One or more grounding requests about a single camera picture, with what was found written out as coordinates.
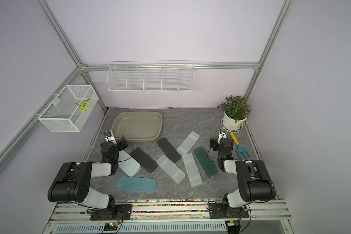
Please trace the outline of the light blue pencil case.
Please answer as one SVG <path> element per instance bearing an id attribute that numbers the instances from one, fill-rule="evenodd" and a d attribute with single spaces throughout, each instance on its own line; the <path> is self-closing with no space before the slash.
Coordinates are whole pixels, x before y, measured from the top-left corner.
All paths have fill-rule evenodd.
<path id="1" fill-rule="evenodd" d="M 123 176 L 119 179 L 117 188 L 121 191 L 134 193 L 153 193 L 157 182 L 153 178 Z"/>

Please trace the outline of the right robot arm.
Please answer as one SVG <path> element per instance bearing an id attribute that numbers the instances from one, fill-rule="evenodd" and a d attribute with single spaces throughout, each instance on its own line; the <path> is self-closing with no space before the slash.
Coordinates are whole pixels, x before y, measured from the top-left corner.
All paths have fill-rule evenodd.
<path id="1" fill-rule="evenodd" d="M 238 189 L 224 196 L 227 209 L 242 208 L 253 202 L 268 202 L 276 191 L 264 162 L 261 160 L 235 160 L 233 141 L 229 138 L 210 138 L 210 148 L 218 153 L 217 165 L 223 172 L 237 177 Z"/>

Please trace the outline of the dark green pencil case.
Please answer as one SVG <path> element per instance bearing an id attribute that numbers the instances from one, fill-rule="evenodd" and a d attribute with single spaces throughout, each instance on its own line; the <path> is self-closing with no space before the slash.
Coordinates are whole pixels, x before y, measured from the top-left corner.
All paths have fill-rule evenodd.
<path id="1" fill-rule="evenodd" d="M 207 177 L 213 177 L 218 174 L 218 169 L 216 168 L 215 164 L 209 160 L 207 151 L 203 147 L 196 148 L 194 150 L 194 154 L 197 157 Z"/>

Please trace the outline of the frosted white pencil case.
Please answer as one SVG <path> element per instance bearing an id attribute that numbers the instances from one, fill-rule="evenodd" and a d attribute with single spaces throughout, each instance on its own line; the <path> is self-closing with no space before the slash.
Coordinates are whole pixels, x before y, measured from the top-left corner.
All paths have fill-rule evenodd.
<path id="1" fill-rule="evenodd" d="M 196 165 L 193 154 L 187 154 L 182 156 L 182 160 L 185 165 L 185 169 L 192 187 L 201 185 L 203 183 L 200 176 L 198 167 Z"/>
<path id="2" fill-rule="evenodd" d="M 160 166 L 176 183 L 180 183 L 186 176 L 186 174 L 176 166 L 166 155 L 162 155 L 156 160 L 158 166 Z"/>
<path id="3" fill-rule="evenodd" d="M 200 138 L 200 135 L 194 131 L 192 131 L 186 139 L 180 144 L 180 146 L 176 149 L 176 151 L 181 155 L 187 155 L 195 143 Z"/>

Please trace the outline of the grey-green plastic storage box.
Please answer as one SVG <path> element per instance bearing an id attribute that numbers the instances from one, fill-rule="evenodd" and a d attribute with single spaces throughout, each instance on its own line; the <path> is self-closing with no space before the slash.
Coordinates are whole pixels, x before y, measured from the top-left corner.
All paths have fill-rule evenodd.
<path id="1" fill-rule="evenodd" d="M 152 111 L 122 112 L 118 114 L 111 131 L 115 139 L 122 136 L 128 142 L 156 141 L 162 129 L 162 115 Z"/>

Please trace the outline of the black pencil case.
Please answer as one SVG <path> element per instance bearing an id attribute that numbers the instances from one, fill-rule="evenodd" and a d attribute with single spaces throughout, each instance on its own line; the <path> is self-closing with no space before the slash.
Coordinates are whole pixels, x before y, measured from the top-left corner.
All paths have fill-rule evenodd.
<path id="1" fill-rule="evenodd" d="M 159 139 L 157 145 L 171 162 L 176 163 L 181 159 L 181 155 L 176 151 L 167 138 L 163 137 Z"/>
<path id="2" fill-rule="evenodd" d="M 134 149 L 130 155 L 150 174 L 158 167 L 158 164 L 139 147 Z"/>

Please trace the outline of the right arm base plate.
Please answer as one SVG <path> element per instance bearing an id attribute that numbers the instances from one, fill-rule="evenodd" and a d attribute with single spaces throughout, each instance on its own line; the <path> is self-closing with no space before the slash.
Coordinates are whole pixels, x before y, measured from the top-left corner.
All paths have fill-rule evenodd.
<path id="1" fill-rule="evenodd" d="M 248 218 L 249 213 L 245 208 L 231 208 L 222 202 L 209 201 L 206 205 L 207 211 L 211 219 L 233 218 L 242 219 Z"/>

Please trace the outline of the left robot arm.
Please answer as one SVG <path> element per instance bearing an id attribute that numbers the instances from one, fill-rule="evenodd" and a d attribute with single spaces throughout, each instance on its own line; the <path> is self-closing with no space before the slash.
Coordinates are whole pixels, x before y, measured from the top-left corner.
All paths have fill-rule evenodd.
<path id="1" fill-rule="evenodd" d="M 106 137 L 101 143 L 100 163 L 84 161 L 66 162 L 57 173 L 48 190 L 48 200 L 58 203 L 76 203 L 95 210 L 116 210 L 112 195 L 103 194 L 91 188 L 91 179 L 113 176 L 119 167 L 119 152 L 128 147 L 125 136 L 119 140 Z"/>

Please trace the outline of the pale white pencil case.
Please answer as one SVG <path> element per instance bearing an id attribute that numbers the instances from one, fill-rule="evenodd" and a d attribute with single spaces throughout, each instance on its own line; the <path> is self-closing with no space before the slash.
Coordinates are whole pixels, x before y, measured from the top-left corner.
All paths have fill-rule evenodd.
<path id="1" fill-rule="evenodd" d="M 141 165 L 133 157 L 131 157 L 127 152 L 119 152 L 119 168 L 130 177 L 134 177 L 136 173 L 141 169 Z"/>

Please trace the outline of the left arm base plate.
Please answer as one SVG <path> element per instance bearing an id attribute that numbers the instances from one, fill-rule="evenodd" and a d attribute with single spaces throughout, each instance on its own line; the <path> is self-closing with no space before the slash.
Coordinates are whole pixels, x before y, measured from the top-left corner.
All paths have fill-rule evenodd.
<path id="1" fill-rule="evenodd" d="M 118 204 L 113 209 L 93 210 L 91 221 L 129 220 L 132 214 L 131 204 Z"/>

